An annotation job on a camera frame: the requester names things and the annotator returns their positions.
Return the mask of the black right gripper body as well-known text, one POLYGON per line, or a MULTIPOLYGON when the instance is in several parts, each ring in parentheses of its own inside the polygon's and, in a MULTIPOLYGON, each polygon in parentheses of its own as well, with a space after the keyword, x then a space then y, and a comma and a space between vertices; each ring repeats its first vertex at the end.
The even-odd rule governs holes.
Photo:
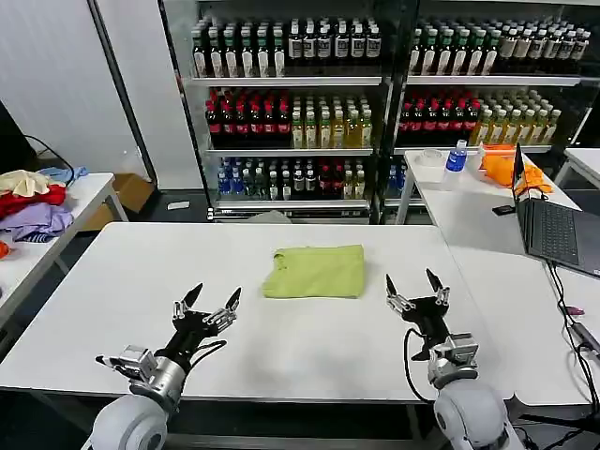
POLYGON ((448 309, 449 303, 435 296, 418 297, 404 302, 401 317, 417 325, 424 342, 423 348, 430 350, 444 343, 450 334, 444 320, 448 309))

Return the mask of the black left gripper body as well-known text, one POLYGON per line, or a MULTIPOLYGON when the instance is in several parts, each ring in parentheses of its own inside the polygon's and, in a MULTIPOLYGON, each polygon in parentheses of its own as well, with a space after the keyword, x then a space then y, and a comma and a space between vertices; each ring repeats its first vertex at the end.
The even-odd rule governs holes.
POLYGON ((167 345, 160 350, 160 356, 168 358, 182 369, 193 369, 204 358, 221 348, 221 341, 202 345, 206 338, 216 337, 220 327, 207 327, 203 318, 209 313, 190 311, 183 320, 172 321, 175 333, 167 345))

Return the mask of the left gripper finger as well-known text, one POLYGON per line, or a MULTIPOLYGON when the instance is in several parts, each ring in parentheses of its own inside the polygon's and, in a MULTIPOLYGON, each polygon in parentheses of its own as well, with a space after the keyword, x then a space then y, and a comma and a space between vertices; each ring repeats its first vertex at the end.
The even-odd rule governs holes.
POLYGON ((237 317, 236 310, 239 307, 241 293, 242 288, 238 287, 226 302, 225 307, 209 314, 202 319, 202 322, 205 323, 207 327, 231 326, 237 317))
POLYGON ((203 284, 199 283, 196 287, 187 292, 182 300, 177 300, 173 303, 172 319, 183 320, 186 318, 188 312, 192 310, 192 307, 198 299, 200 292, 203 289, 203 284))

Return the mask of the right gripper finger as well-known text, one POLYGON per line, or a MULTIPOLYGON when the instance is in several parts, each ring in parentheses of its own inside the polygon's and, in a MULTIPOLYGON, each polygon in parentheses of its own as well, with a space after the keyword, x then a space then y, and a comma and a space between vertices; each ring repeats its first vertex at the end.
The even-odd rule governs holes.
POLYGON ((444 286, 440 278, 437 275, 435 275, 429 268, 426 269, 426 274, 429 284, 434 293, 436 294, 435 303, 438 306, 448 307, 450 288, 444 286))
POLYGON ((399 294, 391 277, 385 275, 386 303, 398 314, 416 310, 416 304, 399 294))

